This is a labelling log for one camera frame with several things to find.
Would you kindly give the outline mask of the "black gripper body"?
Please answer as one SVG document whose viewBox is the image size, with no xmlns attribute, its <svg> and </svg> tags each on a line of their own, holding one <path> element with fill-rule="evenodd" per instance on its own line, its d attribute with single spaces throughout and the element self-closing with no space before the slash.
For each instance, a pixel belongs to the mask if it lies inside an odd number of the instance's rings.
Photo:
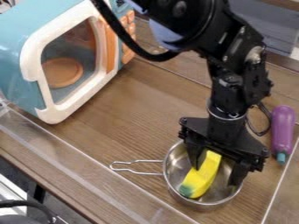
<svg viewBox="0 0 299 224">
<path fill-rule="evenodd" d="M 262 172 L 270 151 L 248 133 L 244 120 L 243 116 L 238 119 L 222 119 L 215 115 L 208 118 L 182 117 L 179 138 L 183 142 L 204 140 L 206 148 L 236 163 L 246 160 L 251 164 L 250 172 Z"/>
</svg>

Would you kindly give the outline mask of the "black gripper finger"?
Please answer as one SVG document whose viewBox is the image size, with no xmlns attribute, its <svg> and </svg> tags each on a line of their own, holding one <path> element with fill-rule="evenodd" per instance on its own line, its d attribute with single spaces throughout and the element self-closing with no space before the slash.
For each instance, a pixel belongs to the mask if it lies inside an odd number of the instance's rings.
<svg viewBox="0 0 299 224">
<path fill-rule="evenodd" d="M 187 146 L 187 153 L 188 153 L 188 159 L 191 162 L 191 167 L 198 170 L 199 165 L 199 158 L 203 153 L 203 150 L 207 146 L 207 142 L 204 140 L 194 142 L 192 140 L 184 141 L 184 144 Z"/>
<path fill-rule="evenodd" d="M 242 160 L 239 163 L 234 164 L 232 171 L 228 177 L 228 185 L 238 186 L 243 183 L 243 179 L 248 175 L 251 164 Z"/>
</svg>

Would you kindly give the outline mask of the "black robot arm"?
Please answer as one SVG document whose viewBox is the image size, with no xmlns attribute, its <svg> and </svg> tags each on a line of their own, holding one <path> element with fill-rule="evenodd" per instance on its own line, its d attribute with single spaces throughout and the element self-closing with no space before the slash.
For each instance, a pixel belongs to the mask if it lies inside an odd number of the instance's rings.
<svg viewBox="0 0 299 224">
<path fill-rule="evenodd" d="M 228 183 L 238 185 L 250 172 L 260 171 L 268 149 L 246 128 L 248 109 L 271 95 L 262 34 L 230 8 L 228 0 L 127 0 L 150 18 L 160 45 L 195 51 L 206 60 L 211 78 L 207 118 L 180 119 L 191 166 L 200 166 L 204 149 L 235 164 Z"/>
</svg>

